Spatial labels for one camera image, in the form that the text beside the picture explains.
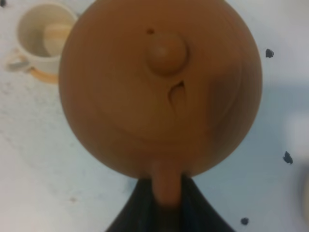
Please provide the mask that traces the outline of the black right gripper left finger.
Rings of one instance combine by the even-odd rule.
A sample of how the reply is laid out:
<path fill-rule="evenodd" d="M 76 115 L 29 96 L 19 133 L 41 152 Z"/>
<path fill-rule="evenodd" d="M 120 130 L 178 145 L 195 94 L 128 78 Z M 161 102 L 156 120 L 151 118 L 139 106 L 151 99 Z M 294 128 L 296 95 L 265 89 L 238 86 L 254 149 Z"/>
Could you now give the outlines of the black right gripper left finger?
<path fill-rule="evenodd" d="M 156 205 L 150 179 L 139 179 L 126 205 L 108 232 L 155 232 Z"/>

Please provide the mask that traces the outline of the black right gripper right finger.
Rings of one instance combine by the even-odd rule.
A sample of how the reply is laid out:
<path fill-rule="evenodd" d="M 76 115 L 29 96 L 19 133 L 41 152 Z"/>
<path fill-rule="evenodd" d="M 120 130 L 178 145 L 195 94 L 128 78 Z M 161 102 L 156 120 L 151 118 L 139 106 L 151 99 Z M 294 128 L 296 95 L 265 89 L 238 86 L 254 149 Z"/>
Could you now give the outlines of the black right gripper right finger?
<path fill-rule="evenodd" d="M 205 199 L 193 179 L 182 176 L 180 231 L 233 232 Z"/>

